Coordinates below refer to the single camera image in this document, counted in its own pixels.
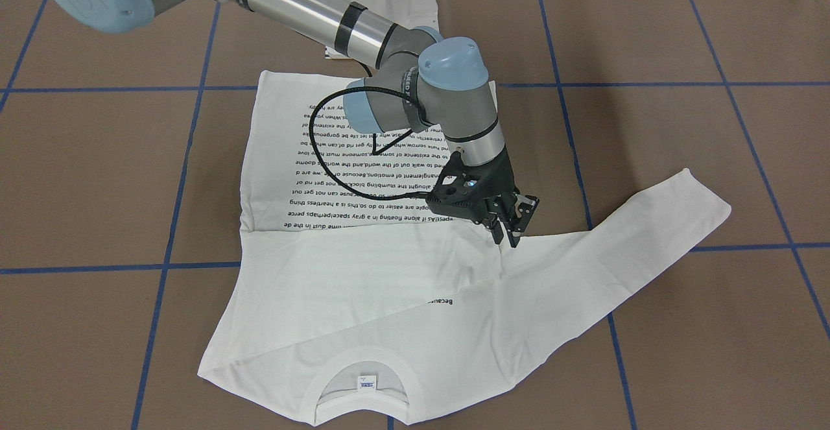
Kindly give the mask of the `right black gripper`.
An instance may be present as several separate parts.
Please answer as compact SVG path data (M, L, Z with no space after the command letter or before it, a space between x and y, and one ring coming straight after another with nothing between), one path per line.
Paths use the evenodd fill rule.
M507 214L508 241L512 248L516 248L525 234L540 200L537 197L516 197L519 191L515 184L515 175L510 158L495 158L484 165L477 166L477 176L480 179L479 184L482 185L480 194L487 201L488 212L496 212L490 204L490 200L496 196L501 197L501 202L504 203L504 210ZM492 235L496 246L499 246L504 238L499 218L487 217L486 229Z

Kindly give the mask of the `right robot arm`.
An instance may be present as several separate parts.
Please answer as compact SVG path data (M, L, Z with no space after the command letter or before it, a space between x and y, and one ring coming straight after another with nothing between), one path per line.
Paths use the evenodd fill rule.
M186 0L54 0L81 24L126 33ZM516 247L539 200L515 185L509 152L480 49L466 37L445 39L436 29L398 25L350 0L214 0L275 20L307 39L371 64L373 77L320 101L312 117L341 98L350 127L360 134L439 126L451 153L423 199L437 215L466 219Z

